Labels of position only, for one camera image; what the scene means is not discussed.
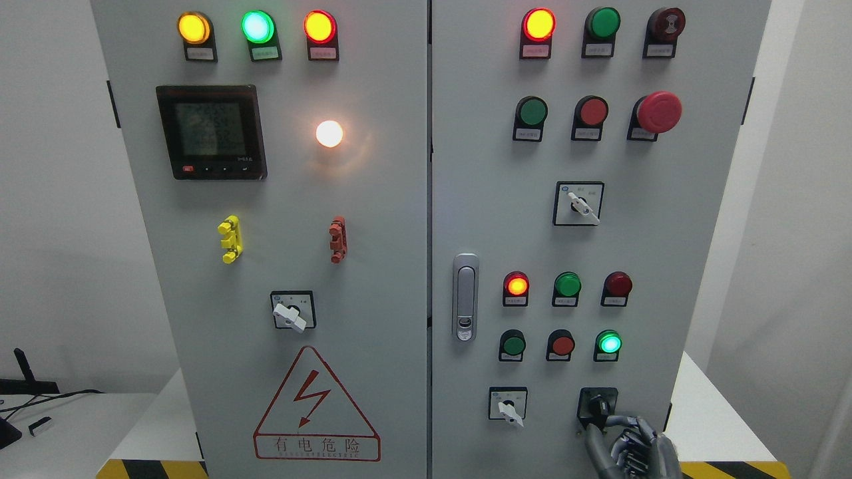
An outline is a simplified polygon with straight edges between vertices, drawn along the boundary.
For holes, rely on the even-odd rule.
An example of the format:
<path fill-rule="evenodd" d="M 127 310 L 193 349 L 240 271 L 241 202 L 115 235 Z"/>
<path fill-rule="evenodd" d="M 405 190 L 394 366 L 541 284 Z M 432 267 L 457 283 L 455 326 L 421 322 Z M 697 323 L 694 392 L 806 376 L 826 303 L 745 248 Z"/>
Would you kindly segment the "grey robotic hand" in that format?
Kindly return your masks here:
<path fill-rule="evenodd" d="M 673 442 L 658 433 L 641 416 L 609 416 L 605 426 L 623 430 L 611 446 L 603 429 L 585 428 L 585 448 L 599 478 L 682 478 L 678 452 Z"/>

